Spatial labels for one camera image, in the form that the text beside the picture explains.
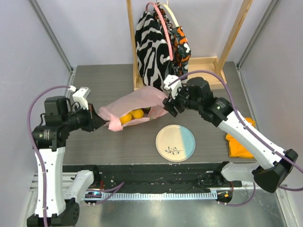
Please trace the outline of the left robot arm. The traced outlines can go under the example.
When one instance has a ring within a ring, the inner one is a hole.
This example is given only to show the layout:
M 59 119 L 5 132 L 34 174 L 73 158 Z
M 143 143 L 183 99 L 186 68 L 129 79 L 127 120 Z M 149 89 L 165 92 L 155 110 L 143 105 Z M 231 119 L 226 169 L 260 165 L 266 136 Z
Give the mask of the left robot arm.
M 92 132 L 106 121 L 100 118 L 93 104 L 85 97 L 73 95 L 78 107 L 73 110 L 69 98 L 50 97 L 45 100 L 44 125 L 31 132 L 38 165 L 38 197 L 35 212 L 27 218 L 29 227 L 68 227 L 78 222 L 80 201 L 88 188 L 100 185 L 96 165 L 82 166 L 65 191 L 62 183 L 63 158 L 70 132 L 81 129 Z

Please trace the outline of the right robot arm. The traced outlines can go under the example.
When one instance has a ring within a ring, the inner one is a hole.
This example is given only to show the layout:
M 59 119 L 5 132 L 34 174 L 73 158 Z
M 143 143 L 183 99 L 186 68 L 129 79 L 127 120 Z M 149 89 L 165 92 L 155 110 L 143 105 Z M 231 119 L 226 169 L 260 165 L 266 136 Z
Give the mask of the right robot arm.
M 255 158 L 256 163 L 225 164 L 214 174 L 216 185 L 224 187 L 231 181 L 246 181 L 274 193 L 292 171 L 298 154 L 268 140 L 227 99 L 214 97 L 203 78 L 191 78 L 183 85 L 177 76 L 168 75 L 164 90 L 169 93 L 163 101 L 164 109 L 171 115 L 177 116 L 186 109 L 198 111 L 205 121 L 230 134 Z

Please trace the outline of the pink plastic bag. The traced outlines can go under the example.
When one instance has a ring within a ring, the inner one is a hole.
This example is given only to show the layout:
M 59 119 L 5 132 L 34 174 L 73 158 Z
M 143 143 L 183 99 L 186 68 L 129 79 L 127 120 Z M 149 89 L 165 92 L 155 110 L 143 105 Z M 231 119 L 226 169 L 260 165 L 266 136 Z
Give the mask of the pink plastic bag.
M 163 100 L 167 96 L 162 91 L 145 86 L 99 109 L 98 115 L 107 121 L 106 126 L 111 131 L 121 131 L 124 127 L 138 125 L 157 119 L 168 112 L 163 109 Z M 141 118 L 128 118 L 121 122 L 120 118 L 131 116 L 135 110 L 148 109 Z

